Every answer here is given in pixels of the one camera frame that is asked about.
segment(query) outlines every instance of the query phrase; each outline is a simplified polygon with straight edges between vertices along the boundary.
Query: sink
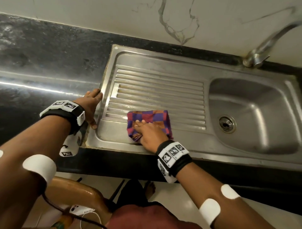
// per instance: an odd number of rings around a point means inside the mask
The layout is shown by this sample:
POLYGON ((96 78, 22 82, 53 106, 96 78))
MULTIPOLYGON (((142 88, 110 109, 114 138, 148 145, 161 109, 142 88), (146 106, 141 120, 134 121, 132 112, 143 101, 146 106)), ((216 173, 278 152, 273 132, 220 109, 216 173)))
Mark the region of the sink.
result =
POLYGON ((150 154, 128 137, 127 112, 165 109, 196 160, 302 171, 294 76, 113 45, 100 89, 82 147, 150 154))
POLYGON ((268 154, 291 154, 300 146, 292 108, 276 88, 245 79, 215 79, 209 107, 215 134, 226 145, 268 154))

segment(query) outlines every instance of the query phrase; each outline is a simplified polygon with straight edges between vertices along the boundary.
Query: drain strainer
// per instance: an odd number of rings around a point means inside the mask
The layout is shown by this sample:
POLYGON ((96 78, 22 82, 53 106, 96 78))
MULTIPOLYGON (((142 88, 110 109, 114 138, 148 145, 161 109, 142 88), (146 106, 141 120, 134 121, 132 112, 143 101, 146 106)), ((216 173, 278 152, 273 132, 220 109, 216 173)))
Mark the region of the drain strainer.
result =
POLYGON ((235 121, 233 121, 231 118, 222 116, 219 119, 219 125, 223 132, 226 133, 233 133, 235 131, 235 121))

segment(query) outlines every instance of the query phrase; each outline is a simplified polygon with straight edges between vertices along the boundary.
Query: countertop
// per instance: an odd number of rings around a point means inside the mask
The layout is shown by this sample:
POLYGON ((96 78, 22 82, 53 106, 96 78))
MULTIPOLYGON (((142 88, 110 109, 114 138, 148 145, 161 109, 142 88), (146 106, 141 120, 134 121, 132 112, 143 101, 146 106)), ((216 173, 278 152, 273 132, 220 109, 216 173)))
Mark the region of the countertop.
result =
MULTIPOLYGON (((241 64, 238 56, 4 14, 0 30, 0 144, 38 121, 53 101, 74 100, 99 87, 113 44, 241 64)), ((262 69, 296 75, 302 85, 300 68, 265 62, 262 69)), ((297 203, 302 200, 301 172, 195 163, 243 197, 302 213, 297 203)), ((75 157, 60 157, 56 165, 61 172, 165 181, 155 155, 81 148, 75 157)))

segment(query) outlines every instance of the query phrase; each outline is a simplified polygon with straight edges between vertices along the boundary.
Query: chair backrest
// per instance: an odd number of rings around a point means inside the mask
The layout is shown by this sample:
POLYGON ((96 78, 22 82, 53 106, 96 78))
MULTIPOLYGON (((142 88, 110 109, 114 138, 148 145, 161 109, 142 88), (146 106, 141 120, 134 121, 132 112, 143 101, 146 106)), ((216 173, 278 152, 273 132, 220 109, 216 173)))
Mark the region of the chair backrest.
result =
POLYGON ((81 205, 95 209, 103 225, 112 215, 105 205, 103 195, 97 189, 70 179, 54 177, 45 194, 56 205, 81 205))

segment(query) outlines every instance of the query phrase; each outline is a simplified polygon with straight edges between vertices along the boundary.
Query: chrome faucet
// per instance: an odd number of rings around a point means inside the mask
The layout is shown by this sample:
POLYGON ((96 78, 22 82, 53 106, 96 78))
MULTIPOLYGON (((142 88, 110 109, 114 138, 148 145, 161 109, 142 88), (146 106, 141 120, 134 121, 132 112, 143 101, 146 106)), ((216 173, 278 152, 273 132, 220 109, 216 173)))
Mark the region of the chrome faucet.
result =
POLYGON ((273 33, 267 39, 265 39, 257 48, 250 51, 246 57, 243 59, 243 65, 247 68, 254 67, 259 68, 263 61, 269 58, 269 52, 271 51, 272 47, 276 44, 276 42, 289 30, 302 25, 302 21, 295 21, 283 29, 273 33))

